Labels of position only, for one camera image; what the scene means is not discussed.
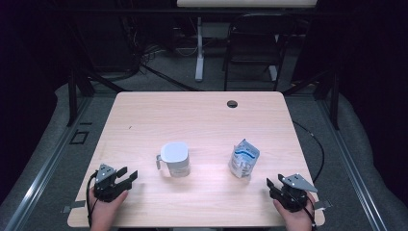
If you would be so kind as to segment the grey tape strip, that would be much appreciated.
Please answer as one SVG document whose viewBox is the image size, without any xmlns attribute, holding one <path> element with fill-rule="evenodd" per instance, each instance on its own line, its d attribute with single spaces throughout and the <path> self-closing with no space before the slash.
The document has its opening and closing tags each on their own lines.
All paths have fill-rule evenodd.
<svg viewBox="0 0 408 231">
<path fill-rule="evenodd" d="M 326 210 L 327 208 L 330 208 L 332 206 L 332 203 L 329 200 L 324 200 L 324 201 L 317 201 L 314 204 L 314 209 L 315 210 Z"/>
<path fill-rule="evenodd" d="M 80 201 L 74 201 L 72 202 L 70 205 L 64 205 L 62 207 L 62 213 L 63 214 L 67 214 L 69 213 L 72 209 L 76 209 L 76 208 L 82 208 L 86 205 L 86 201 L 85 200 L 80 200 Z"/>
</svg>

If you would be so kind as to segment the black metal frame stand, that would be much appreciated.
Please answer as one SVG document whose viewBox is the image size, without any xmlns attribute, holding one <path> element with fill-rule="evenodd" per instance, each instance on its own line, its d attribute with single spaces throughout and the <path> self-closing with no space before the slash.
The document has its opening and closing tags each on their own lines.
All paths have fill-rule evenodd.
<svg viewBox="0 0 408 231">
<path fill-rule="evenodd" d="M 340 76 L 335 70 L 324 70 L 321 73 L 307 78 L 301 81 L 294 87 L 284 90 L 283 94 L 285 96 L 292 95 L 314 82 L 318 82 L 318 86 L 315 89 L 313 96 L 317 100 L 325 99 L 328 93 L 330 95 L 330 106 L 329 106 L 329 120 L 336 130 L 339 130 L 338 123 L 338 111 L 339 111 L 339 98 L 340 98 Z"/>
<path fill-rule="evenodd" d="M 68 76 L 68 104 L 69 104 L 69 121 L 67 126 L 71 126 L 78 116 L 77 90 L 85 97 L 93 97 L 95 90 L 90 83 L 94 80 L 103 86 L 115 91 L 116 93 L 125 91 L 124 88 L 105 79 L 95 71 L 84 67 L 73 67 Z"/>
</svg>

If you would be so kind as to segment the white desk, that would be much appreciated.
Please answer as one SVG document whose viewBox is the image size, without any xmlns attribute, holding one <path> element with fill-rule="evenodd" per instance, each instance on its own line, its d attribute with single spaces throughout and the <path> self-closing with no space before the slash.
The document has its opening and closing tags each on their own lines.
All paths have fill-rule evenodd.
<svg viewBox="0 0 408 231">
<path fill-rule="evenodd" d="M 312 9 L 318 0 L 177 0 L 177 6 L 188 10 L 238 10 L 238 9 Z M 197 17 L 197 61 L 195 81 L 204 78 L 204 38 L 225 39 L 227 37 L 226 22 L 204 22 L 202 16 Z"/>
</svg>

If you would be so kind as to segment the clear jar with grey lid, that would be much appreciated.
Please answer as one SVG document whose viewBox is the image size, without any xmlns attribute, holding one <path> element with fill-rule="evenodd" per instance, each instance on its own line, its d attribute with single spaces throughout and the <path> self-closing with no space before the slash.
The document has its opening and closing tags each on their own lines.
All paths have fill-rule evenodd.
<svg viewBox="0 0 408 231">
<path fill-rule="evenodd" d="M 157 169 L 165 163 L 171 177 L 186 177 L 191 172 L 189 148 L 182 141 L 169 142 L 161 148 L 156 156 Z"/>
</svg>

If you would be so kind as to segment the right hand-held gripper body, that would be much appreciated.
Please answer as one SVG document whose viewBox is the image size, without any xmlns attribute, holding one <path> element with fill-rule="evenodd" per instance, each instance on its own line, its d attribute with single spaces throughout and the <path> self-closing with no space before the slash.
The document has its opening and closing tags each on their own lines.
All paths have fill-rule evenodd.
<svg viewBox="0 0 408 231">
<path fill-rule="evenodd" d="M 275 189 L 269 192 L 269 196 L 278 200 L 291 213 L 303 210 L 308 201 L 307 192 L 316 193 L 318 189 L 299 173 L 284 177 L 282 187 L 278 189 L 274 185 Z"/>
</svg>

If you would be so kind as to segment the white and blue refill pouch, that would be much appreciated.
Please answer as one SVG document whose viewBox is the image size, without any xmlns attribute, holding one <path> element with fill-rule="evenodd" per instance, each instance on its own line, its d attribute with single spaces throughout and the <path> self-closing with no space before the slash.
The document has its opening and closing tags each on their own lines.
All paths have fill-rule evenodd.
<svg viewBox="0 0 408 231">
<path fill-rule="evenodd" d="M 238 178 L 249 177 L 257 160 L 260 151 L 253 144 L 243 139 L 234 146 L 228 166 L 233 175 Z"/>
</svg>

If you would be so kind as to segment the aluminium floor rail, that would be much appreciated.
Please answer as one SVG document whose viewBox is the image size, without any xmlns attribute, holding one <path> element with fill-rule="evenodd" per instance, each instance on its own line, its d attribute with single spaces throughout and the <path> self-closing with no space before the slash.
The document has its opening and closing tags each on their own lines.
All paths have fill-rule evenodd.
<svg viewBox="0 0 408 231">
<path fill-rule="evenodd" d="M 18 231 L 25 225 L 54 174 L 79 119 L 87 111 L 91 97 L 80 100 L 78 116 L 71 126 L 68 101 L 61 98 L 28 164 L 0 206 L 0 231 Z"/>
<path fill-rule="evenodd" d="M 343 135 L 340 130 L 337 130 L 331 122 L 329 107 L 325 101 L 318 100 L 317 105 L 324 117 L 326 126 L 334 137 L 334 140 L 340 150 L 340 158 L 342 159 L 345 171 L 351 182 L 354 191 L 360 201 L 360 204 L 370 223 L 372 231 L 389 231 L 383 218 L 381 217 L 378 208 L 371 196 L 366 183 L 364 182 L 358 167 L 356 166 L 349 148 L 347 147 Z"/>
</svg>

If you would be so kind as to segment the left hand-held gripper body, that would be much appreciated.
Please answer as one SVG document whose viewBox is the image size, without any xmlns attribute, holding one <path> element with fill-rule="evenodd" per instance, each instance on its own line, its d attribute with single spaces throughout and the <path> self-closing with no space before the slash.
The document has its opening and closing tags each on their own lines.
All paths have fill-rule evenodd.
<svg viewBox="0 0 408 231">
<path fill-rule="evenodd" d="M 94 196 L 104 202 L 115 200 L 122 192 L 132 189 L 132 183 L 127 179 L 116 183 L 117 170 L 105 164 L 101 164 L 96 172 L 94 184 Z"/>
</svg>

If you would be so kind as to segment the person's right hand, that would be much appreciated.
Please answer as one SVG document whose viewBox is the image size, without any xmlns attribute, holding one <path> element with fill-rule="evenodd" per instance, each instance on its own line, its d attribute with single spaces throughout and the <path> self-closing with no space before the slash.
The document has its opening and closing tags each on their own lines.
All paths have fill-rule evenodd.
<svg viewBox="0 0 408 231">
<path fill-rule="evenodd" d="M 273 205 L 285 221 L 287 231 L 313 231 L 312 219 L 315 217 L 315 199 L 309 192 L 307 195 L 309 200 L 305 207 L 306 211 L 293 213 L 286 210 L 278 200 L 273 199 Z"/>
</svg>

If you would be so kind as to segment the black folding chair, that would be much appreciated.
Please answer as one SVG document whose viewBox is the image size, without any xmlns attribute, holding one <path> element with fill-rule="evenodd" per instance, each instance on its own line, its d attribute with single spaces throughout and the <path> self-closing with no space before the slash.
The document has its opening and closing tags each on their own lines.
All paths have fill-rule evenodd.
<svg viewBox="0 0 408 231">
<path fill-rule="evenodd" d="M 273 89 L 277 90 L 290 38 L 297 23 L 293 16 L 273 13 L 245 13 L 234 19 L 228 29 L 222 70 L 223 89 L 229 82 L 229 65 L 262 65 L 276 69 Z"/>
</svg>

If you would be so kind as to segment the black floor socket plate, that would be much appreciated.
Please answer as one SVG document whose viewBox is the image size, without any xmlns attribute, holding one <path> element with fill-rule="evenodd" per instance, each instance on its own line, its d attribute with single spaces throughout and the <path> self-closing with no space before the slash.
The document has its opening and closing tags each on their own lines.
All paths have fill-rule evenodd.
<svg viewBox="0 0 408 231">
<path fill-rule="evenodd" d="M 84 144 L 89 136 L 89 131 L 76 130 L 70 139 L 70 144 Z"/>
</svg>

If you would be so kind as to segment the person's left hand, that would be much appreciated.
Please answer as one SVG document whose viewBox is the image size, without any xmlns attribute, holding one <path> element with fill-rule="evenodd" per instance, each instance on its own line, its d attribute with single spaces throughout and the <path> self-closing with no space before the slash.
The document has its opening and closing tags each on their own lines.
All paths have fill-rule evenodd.
<svg viewBox="0 0 408 231">
<path fill-rule="evenodd" d="M 89 205 L 91 209 L 91 226 L 90 231 L 110 231 L 117 212 L 128 196 L 124 191 L 115 200 L 104 202 L 94 196 L 94 188 L 89 192 Z"/>
</svg>

